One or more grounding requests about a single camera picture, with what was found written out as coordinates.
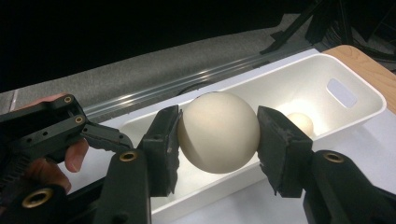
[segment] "screw hole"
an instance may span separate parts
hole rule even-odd
[[[64,102],[70,103],[70,102],[72,102],[72,98],[70,96],[66,96],[66,97],[64,97]]]
[[[25,208],[37,207],[46,201],[48,201],[53,194],[52,189],[39,189],[29,194],[22,202],[22,206]]]
[[[81,123],[83,121],[83,118],[82,117],[77,117],[76,118],[76,123]]]
[[[120,155],[121,161],[133,161],[136,160],[137,154],[132,151],[124,152]]]
[[[338,163],[344,162],[344,158],[342,158],[341,156],[334,154],[334,153],[326,153],[323,156],[328,161],[338,162]]]

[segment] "ball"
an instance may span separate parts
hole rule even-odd
[[[212,174],[226,174],[253,157],[260,141],[260,125],[250,105],[238,96],[210,92],[185,108],[177,137],[193,165]]]
[[[307,115],[302,113],[291,113],[286,117],[307,136],[311,136],[314,133],[314,123]]]

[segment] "finger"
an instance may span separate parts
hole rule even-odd
[[[68,192],[72,185],[66,175],[61,171],[57,164],[38,159],[30,164],[25,173],[25,177],[32,179],[40,184],[56,184],[62,186]]]
[[[51,101],[54,101],[54,100],[56,100],[56,99],[58,99],[58,98],[60,98],[60,97],[62,97],[64,95],[66,95],[66,93],[58,93],[58,94],[55,94],[55,95],[47,96],[47,97],[35,100],[35,101],[33,101],[32,103],[30,103],[28,105],[24,105],[24,106],[22,106],[19,109],[24,109],[24,108],[32,106],[32,105],[38,105],[41,102],[51,102]]]
[[[64,165],[68,171],[76,173],[81,169],[88,147],[87,140],[80,139],[67,149],[64,156]]]

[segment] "small ball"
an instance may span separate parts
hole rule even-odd
[[[287,118],[307,136],[311,136],[314,133],[314,123],[307,115],[302,113],[291,113],[287,115]]]
[[[194,99],[183,111],[177,136],[193,165],[212,174],[225,174],[253,157],[260,125],[256,113],[241,98],[210,92]]]

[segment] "white container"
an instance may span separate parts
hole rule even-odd
[[[324,54],[258,74],[219,91],[238,95],[255,111],[259,105],[265,105],[285,115],[294,112],[307,115],[314,123],[311,136],[314,150],[331,149],[353,129],[386,108],[385,98],[377,90],[337,59]],[[191,100],[179,104],[180,107]],[[130,120],[120,131],[130,136],[137,146],[155,114]],[[227,175],[197,169],[181,150],[179,159],[176,194],[151,199],[154,221],[174,220],[265,178],[257,156]]]

